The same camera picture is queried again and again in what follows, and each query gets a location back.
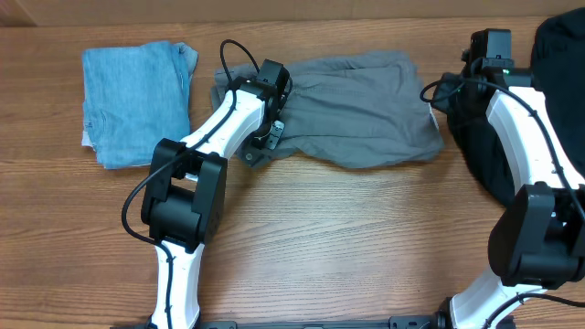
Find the grey shorts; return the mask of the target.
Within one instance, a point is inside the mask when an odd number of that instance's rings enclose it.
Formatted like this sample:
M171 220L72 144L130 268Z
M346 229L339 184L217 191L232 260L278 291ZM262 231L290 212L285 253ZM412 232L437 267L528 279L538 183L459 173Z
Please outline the grey shorts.
M408 53L371 51L316 58L286 67L292 93L280 119L276 147L243 146L251 168L297 152L361 169L430 161L444 147L431 107L420 100L422 80Z

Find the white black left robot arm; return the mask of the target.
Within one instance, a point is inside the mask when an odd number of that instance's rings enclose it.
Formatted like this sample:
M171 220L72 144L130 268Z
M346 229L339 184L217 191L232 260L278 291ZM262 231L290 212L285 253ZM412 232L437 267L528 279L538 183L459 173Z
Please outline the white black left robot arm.
M141 219L154 244L158 283L149 328L196 328L201 259L222 218L228 160L243 146L272 148L284 128L287 92L245 81L193 133L154 149Z

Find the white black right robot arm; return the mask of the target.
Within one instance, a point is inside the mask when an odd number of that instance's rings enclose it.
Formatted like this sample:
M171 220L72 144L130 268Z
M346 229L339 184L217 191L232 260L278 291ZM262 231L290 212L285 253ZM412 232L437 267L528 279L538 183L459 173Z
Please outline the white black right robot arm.
M479 171L501 167L510 185L488 239L488 267L446 299L433 328L512 328L529 300L583 307L552 291L584 278L584 177L565 153L553 102L527 71L444 74L430 104Z

